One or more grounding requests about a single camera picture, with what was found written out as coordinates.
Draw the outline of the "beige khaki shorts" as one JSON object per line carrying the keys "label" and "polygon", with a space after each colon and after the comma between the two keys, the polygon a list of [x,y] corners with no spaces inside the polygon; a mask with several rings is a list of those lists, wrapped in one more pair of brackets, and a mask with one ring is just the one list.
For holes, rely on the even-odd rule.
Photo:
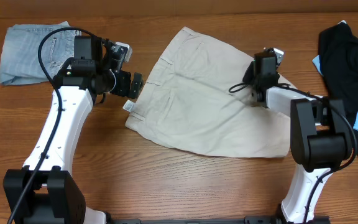
{"label": "beige khaki shorts", "polygon": [[288,116],[257,106],[251,88],[230,93],[252,57],[182,28],[157,60],[126,121],[142,137],[205,156],[283,157]]}

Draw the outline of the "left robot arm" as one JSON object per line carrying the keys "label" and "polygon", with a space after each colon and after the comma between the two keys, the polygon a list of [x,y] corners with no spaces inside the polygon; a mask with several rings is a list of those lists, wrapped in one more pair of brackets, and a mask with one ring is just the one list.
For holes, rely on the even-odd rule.
{"label": "left robot arm", "polygon": [[51,78],[52,105],[42,133],[21,169],[9,169],[3,187],[9,223],[111,223],[107,212],[87,207],[72,177],[76,145],[99,95],[136,99],[142,75],[122,70],[129,45],[76,36],[74,56]]}

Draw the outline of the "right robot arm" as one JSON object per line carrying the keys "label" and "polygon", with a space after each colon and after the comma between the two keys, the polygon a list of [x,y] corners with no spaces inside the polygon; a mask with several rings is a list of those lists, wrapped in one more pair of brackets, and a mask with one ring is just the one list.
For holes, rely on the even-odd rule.
{"label": "right robot arm", "polygon": [[274,216],[248,216],[245,223],[330,224],[314,209],[326,181],[355,158],[357,143],[341,100],[297,90],[279,81],[283,52],[264,49],[254,55],[243,80],[257,104],[290,118],[290,150],[296,162],[287,196]]}

